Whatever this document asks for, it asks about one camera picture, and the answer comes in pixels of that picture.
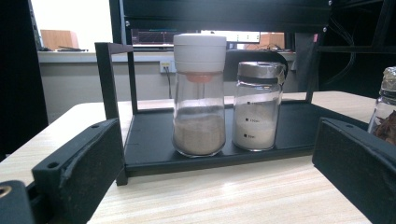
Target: silver metal lid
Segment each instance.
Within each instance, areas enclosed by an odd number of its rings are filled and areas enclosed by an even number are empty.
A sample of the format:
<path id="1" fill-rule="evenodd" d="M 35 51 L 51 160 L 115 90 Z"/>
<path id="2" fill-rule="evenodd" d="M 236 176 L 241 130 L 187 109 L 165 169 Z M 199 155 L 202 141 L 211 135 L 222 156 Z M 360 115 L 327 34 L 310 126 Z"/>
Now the silver metal lid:
<path id="1" fill-rule="evenodd" d="M 277 79 L 278 84 L 285 81 L 286 66 L 283 63 L 241 62 L 238 66 L 238 77 Z"/>
<path id="2" fill-rule="evenodd" d="M 385 69 L 381 90 L 396 91 L 396 67 L 388 67 Z"/>

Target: jar with spices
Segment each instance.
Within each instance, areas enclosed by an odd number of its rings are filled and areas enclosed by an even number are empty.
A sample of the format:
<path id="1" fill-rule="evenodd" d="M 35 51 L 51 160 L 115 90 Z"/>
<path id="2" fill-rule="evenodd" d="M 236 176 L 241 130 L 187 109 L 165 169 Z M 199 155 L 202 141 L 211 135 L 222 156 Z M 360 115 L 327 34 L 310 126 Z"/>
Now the jar with spices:
<path id="1" fill-rule="evenodd" d="M 285 65 L 243 62 L 233 103 L 233 143 L 259 151 L 275 145 Z"/>
<path id="2" fill-rule="evenodd" d="M 224 146 L 226 44 L 220 35 L 175 35 L 173 145 L 187 157 L 213 156 Z"/>
<path id="3" fill-rule="evenodd" d="M 375 102 L 368 132 L 396 145 L 396 67 L 388 67 Z"/>

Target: white powder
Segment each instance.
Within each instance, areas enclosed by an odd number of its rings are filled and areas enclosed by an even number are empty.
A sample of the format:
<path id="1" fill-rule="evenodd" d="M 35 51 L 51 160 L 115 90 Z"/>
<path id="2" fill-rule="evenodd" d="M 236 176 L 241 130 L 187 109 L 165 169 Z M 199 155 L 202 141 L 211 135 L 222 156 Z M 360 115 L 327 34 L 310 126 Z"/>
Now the white powder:
<path id="1" fill-rule="evenodd" d="M 233 142 L 246 149 L 275 144 L 277 110 L 273 106 L 240 105 L 234 111 Z"/>
<path id="2" fill-rule="evenodd" d="M 174 145 L 187 156 L 216 154 L 225 143 L 224 118 L 208 115 L 195 119 L 175 119 Z"/>

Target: black metal bar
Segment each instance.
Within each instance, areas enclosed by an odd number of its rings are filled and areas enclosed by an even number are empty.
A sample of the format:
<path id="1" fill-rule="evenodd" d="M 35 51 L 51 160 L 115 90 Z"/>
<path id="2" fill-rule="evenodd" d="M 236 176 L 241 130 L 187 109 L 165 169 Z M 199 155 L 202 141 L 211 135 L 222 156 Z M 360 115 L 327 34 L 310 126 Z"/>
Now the black metal bar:
<path id="1" fill-rule="evenodd" d="M 124 186 L 128 184 L 128 175 L 125 170 L 125 166 L 120 171 L 119 175 L 116 178 L 117 186 Z"/>
<path id="2" fill-rule="evenodd" d="M 138 113 L 137 108 L 137 89 L 136 89 L 136 77 L 134 73 L 134 54 L 132 52 L 128 53 L 128 69 L 129 69 L 129 85 L 131 91 L 131 101 L 132 101 L 132 114 Z"/>
<path id="3" fill-rule="evenodd" d="M 113 62 L 111 61 L 110 44 L 95 43 L 95 48 L 106 119 L 118 119 L 120 115 L 117 105 L 117 93 L 114 81 Z"/>
<path id="4" fill-rule="evenodd" d="M 124 27 L 125 30 L 125 42 L 127 45 L 132 45 L 132 28 L 134 26 L 134 23 L 130 23 L 128 26 Z"/>
<path id="5" fill-rule="evenodd" d="M 285 49 L 292 51 L 296 50 L 295 33 L 285 33 L 284 34 Z"/>
<path id="6" fill-rule="evenodd" d="M 318 52 L 318 46 L 320 46 L 323 42 L 322 35 L 317 35 L 317 40 L 313 49 L 312 56 L 309 60 L 309 70 L 308 70 L 308 86 L 306 90 L 305 100 L 308 103 L 312 102 L 312 97 L 314 95 L 314 91 L 318 87 L 318 68 L 319 68 L 319 59 L 320 53 Z"/>
<path id="7" fill-rule="evenodd" d="M 135 29 L 238 30 L 317 33 L 331 7 L 318 0 L 124 0 Z"/>
<path id="8" fill-rule="evenodd" d="M 356 53 L 396 53 L 396 46 L 385 46 L 379 48 L 373 48 L 371 46 L 359 46 L 359 47 L 348 47 L 348 46 L 320 46 L 318 47 L 320 52 L 356 52 Z"/>
<path id="9" fill-rule="evenodd" d="M 345 9 L 351 7 L 360 7 L 372 3 L 383 2 L 384 0 L 349 0 L 349 1 L 334 1 L 334 9 Z"/>
<path id="10" fill-rule="evenodd" d="M 395 0 L 384 0 L 373 37 L 372 45 L 374 48 L 384 46 L 395 2 Z"/>
<path id="11" fill-rule="evenodd" d="M 113 42 L 125 44 L 124 18 L 122 10 L 122 0 L 109 0 L 111 31 Z"/>

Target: white lid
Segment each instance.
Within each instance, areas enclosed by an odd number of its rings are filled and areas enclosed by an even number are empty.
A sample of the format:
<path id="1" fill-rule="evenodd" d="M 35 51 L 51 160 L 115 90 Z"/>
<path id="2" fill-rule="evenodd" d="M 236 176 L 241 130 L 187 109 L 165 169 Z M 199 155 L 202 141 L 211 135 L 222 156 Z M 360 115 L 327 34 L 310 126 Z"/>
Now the white lid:
<path id="1" fill-rule="evenodd" d="M 175 35 L 176 70 L 178 72 L 222 72 L 226 45 L 226 37 L 221 35 Z"/>
<path id="2" fill-rule="evenodd" d="M 223 35 L 183 34 L 174 36 L 174 46 L 227 46 L 227 38 Z"/>

